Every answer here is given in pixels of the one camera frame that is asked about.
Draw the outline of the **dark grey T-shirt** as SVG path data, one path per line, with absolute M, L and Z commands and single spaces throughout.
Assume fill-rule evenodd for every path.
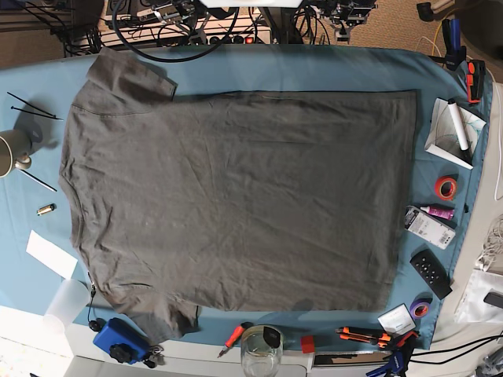
M 114 310 L 156 342 L 200 307 L 382 310 L 416 93 L 173 92 L 103 49 L 68 113 L 71 242 Z

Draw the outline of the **clear glass jar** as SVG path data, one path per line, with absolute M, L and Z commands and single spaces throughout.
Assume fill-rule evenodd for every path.
M 240 363 L 247 377 L 274 377 L 281 366 L 283 334 L 270 325 L 252 326 L 240 339 Z

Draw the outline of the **red cube block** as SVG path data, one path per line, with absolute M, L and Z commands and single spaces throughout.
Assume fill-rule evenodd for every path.
M 301 351 L 304 354 L 314 353 L 315 344 L 313 335 L 305 335 L 300 339 Z

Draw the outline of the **white labelled package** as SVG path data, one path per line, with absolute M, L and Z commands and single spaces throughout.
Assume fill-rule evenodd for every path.
M 445 250 L 456 236 L 452 228 L 415 206 L 406 207 L 404 227 L 408 232 L 442 250 Z

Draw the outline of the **orange black utility knife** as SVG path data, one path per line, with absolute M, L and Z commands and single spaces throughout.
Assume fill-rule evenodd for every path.
M 336 330 L 336 334 L 342 340 L 368 343 L 380 348 L 387 347 L 392 341 L 392 337 L 387 332 L 375 329 L 342 327 Z

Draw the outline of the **red tape roll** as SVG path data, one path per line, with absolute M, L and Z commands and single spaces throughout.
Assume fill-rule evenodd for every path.
M 441 200 L 451 201 L 457 193 L 457 180 L 450 176 L 442 176 L 435 182 L 434 190 Z

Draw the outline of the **black remote control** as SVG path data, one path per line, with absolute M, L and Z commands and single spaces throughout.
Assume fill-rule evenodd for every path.
M 438 300 L 443 300 L 452 292 L 450 277 L 432 251 L 429 249 L 419 251 L 409 262 Z

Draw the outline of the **purple small bottle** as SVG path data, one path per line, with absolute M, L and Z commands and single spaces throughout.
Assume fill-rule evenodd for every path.
M 422 206 L 420 209 L 431 216 L 446 220 L 452 220 L 454 215 L 454 209 L 448 209 L 436 205 Z

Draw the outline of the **white paper tray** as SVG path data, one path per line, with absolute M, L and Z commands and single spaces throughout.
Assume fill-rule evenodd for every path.
M 466 152 L 461 151 L 447 101 L 441 98 L 437 98 L 435 101 L 431 128 L 424 150 L 451 163 L 455 163 L 460 167 L 471 170 L 473 168 L 475 149 L 486 122 L 458 104 L 457 106 L 463 120 L 469 150 Z

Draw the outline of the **white small card box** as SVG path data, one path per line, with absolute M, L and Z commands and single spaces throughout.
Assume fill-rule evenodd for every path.
M 393 336 L 412 331 L 416 324 L 405 304 L 395 307 L 378 317 L 381 327 Z

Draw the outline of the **blue box with knob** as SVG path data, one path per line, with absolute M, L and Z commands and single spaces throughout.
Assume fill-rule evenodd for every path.
M 119 318 L 108 320 L 93 344 L 120 364 L 142 362 L 150 349 L 149 342 Z

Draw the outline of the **white paper card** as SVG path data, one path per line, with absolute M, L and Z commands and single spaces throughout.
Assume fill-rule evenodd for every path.
M 71 279 L 78 260 L 31 230 L 26 252 L 64 279 Z

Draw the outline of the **purple tape roll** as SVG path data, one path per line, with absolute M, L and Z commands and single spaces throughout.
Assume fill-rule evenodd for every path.
M 432 299 L 418 298 L 409 306 L 409 314 L 414 320 L 418 320 L 428 315 Z

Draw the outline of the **small brass battery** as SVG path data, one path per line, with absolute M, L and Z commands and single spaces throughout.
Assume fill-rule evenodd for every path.
M 44 207 L 39 208 L 36 211 L 36 214 L 38 216 L 41 216 L 41 215 L 44 215 L 44 214 L 48 214 L 48 213 L 54 211 L 55 209 L 56 209 L 56 205 L 54 203 L 51 203 L 51 204 L 45 205 Z

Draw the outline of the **translucent plastic cup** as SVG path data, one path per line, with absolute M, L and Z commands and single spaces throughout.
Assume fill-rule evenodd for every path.
M 44 326 L 54 334 L 64 334 L 89 302 L 90 291 L 84 283 L 73 279 L 63 280 L 43 316 Z

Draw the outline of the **white marker pen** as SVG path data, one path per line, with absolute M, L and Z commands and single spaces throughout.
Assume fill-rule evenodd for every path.
M 453 126 L 456 131 L 460 149 L 461 151 L 466 152 L 469 150 L 469 145 L 468 145 L 468 139 L 464 131 L 464 124 L 461 118 L 459 107 L 457 106 L 457 103 L 453 98 L 450 98 L 447 101 L 447 106 L 450 111 L 451 118 L 453 120 Z

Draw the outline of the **blue table cloth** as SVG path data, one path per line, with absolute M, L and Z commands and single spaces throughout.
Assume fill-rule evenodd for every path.
M 4 307 L 42 315 L 61 284 L 61 276 L 26 252 L 31 230 L 69 254 L 70 212 L 65 194 L 57 183 L 64 120 L 51 120 L 11 110 L 31 109 L 7 92 L 16 94 L 64 119 L 75 95 L 86 81 L 94 57 L 73 57 L 6 68 L 1 72 L 1 127 L 25 126 L 42 138 L 31 172 L 57 192 L 51 192 L 19 172 L 1 180 L 1 304 Z M 454 271 L 468 243 L 468 228 L 476 223 L 478 199 L 496 207 L 493 191 L 498 188 L 497 110 L 498 92 L 484 90 L 483 101 L 472 112 L 486 122 L 475 149 L 474 168 L 463 167 L 424 150 L 431 115 L 437 98 L 454 98 L 464 104 L 464 72 L 449 72 L 426 56 L 400 49 L 342 46 L 224 46 L 182 64 L 149 63 L 149 68 L 176 82 L 178 96 L 233 91 L 357 91 L 388 92 L 415 90 L 417 125 L 411 203 L 430 203 L 436 197 L 435 181 L 444 175 L 457 179 L 453 205 L 456 236 L 445 250 L 435 254 Z M 489 190 L 483 191 L 483 185 Z M 36 211 L 54 203 L 56 209 L 38 216 Z

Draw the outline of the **thin metal rod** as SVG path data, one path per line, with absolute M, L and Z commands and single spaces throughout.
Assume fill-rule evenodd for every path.
M 42 181 L 41 179 L 37 178 L 36 176 L 34 176 L 33 174 L 30 174 L 28 173 L 26 170 L 21 170 L 21 169 L 18 169 L 18 171 L 20 171 L 24 176 L 30 178 L 32 181 L 36 182 L 37 184 L 41 185 L 42 187 L 44 187 L 45 189 L 48 189 L 49 191 L 51 192 L 57 192 L 57 190 L 52 187 L 51 185 L 48 185 L 47 183 L 45 183 L 44 181 Z

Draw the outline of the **beige ceramic mug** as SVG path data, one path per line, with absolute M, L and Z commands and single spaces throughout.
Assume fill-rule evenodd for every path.
M 1 132 L 1 177 L 12 170 L 27 170 L 31 167 L 31 139 L 23 130 Z

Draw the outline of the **blue black bar clamp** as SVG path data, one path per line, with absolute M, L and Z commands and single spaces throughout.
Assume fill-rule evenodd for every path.
M 442 36 L 446 47 L 443 57 L 430 56 L 430 58 L 440 64 L 444 64 L 450 71 L 456 71 L 457 67 L 466 60 L 466 47 L 461 45 L 461 27 L 459 19 L 445 19 L 442 21 Z

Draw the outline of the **red black clamp tool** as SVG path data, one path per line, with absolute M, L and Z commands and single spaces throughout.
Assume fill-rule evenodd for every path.
M 483 84 L 486 65 L 483 60 L 470 60 L 466 74 L 467 96 L 469 104 L 478 104 L 483 96 Z

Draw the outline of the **white plastic bag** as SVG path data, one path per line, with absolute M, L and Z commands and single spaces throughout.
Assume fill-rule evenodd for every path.
M 474 269 L 454 314 L 457 323 L 502 323 L 502 308 L 484 302 L 489 293 L 502 295 L 502 275 Z

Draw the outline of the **red handled screwdriver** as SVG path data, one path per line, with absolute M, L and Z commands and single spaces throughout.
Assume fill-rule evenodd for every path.
M 239 324 L 233 330 L 233 333 L 231 334 L 231 336 L 225 341 L 221 351 L 218 354 L 218 358 L 225 355 L 234 346 L 234 344 L 240 339 L 240 337 L 243 335 L 243 333 L 252 326 L 253 326 L 252 322 L 243 322 L 243 323 Z

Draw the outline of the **power strip with red switch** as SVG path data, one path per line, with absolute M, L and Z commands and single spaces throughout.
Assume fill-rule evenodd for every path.
M 203 43 L 214 45 L 220 40 L 223 40 L 224 44 L 235 45 L 270 44 L 271 36 L 268 31 L 259 31 L 257 35 L 254 33 L 231 35 L 227 38 L 224 35 L 211 35 L 203 38 Z

